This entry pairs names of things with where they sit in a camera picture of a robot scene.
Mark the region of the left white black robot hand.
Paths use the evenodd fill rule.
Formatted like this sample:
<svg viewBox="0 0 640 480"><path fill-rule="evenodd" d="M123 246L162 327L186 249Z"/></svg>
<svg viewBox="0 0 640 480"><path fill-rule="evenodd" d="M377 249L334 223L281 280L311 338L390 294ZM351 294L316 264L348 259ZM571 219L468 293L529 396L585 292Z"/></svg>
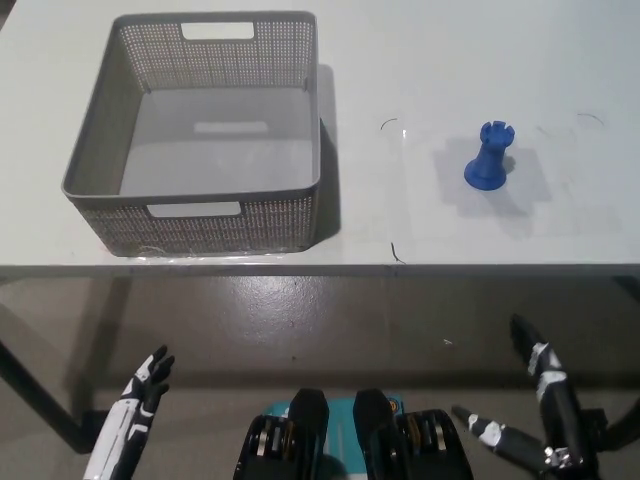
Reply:
<svg viewBox="0 0 640 480"><path fill-rule="evenodd" d="M163 345L149 355L111 406L83 477L128 480L147 444L175 357Z"/></svg>

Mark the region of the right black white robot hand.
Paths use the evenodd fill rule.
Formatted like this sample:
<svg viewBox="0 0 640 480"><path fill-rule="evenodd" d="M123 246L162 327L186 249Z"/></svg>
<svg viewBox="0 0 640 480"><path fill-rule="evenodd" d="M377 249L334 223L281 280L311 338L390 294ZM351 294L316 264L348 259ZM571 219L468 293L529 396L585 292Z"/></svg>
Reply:
<svg viewBox="0 0 640 480"><path fill-rule="evenodd" d="M538 479L598 479L599 461L575 389L552 345L524 317L510 319L514 350L536 381L543 441L460 406L453 415L494 455Z"/></svg>

